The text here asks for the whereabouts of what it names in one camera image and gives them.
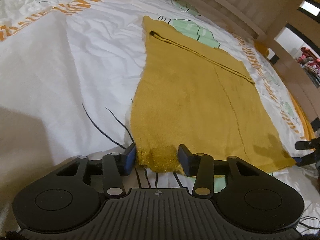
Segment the mustard yellow knit garment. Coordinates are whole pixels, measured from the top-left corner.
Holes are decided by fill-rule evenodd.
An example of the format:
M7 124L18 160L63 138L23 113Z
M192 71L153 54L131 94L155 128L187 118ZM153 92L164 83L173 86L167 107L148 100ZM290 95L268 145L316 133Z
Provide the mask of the mustard yellow knit garment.
M143 27L146 62L130 116L140 166L181 171L181 144L268 173L294 165L241 61L149 16Z

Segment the red clothes pile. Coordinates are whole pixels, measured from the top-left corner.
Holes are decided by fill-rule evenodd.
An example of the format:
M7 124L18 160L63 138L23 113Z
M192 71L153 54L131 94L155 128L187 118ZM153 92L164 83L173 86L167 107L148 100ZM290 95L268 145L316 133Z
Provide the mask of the red clothes pile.
M307 47L300 49L302 55L297 62L319 82L319 58Z

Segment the white leaf-print bed sheet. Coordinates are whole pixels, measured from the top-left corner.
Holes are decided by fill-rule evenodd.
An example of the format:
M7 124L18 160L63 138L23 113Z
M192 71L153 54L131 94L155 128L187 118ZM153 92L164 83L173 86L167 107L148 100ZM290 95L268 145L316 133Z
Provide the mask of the white leaf-print bed sheet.
M142 19L186 19L244 63L291 155L306 136L280 77L252 40L178 0L1 0L1 235L16 194L77 155L127 146L145 65Z

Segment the beige wooden bed frame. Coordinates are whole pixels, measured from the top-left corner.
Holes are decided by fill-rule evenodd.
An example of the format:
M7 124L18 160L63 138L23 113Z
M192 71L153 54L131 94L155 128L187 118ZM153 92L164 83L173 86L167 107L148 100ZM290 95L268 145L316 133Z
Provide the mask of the beige wooden bed frame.
M304 0L184 1L207 18L219 16L240 34L270 48L278 57L275 69L308 119L319 118L319 88L294 59L300 47L299 40L319 53L319 23L300 7Z

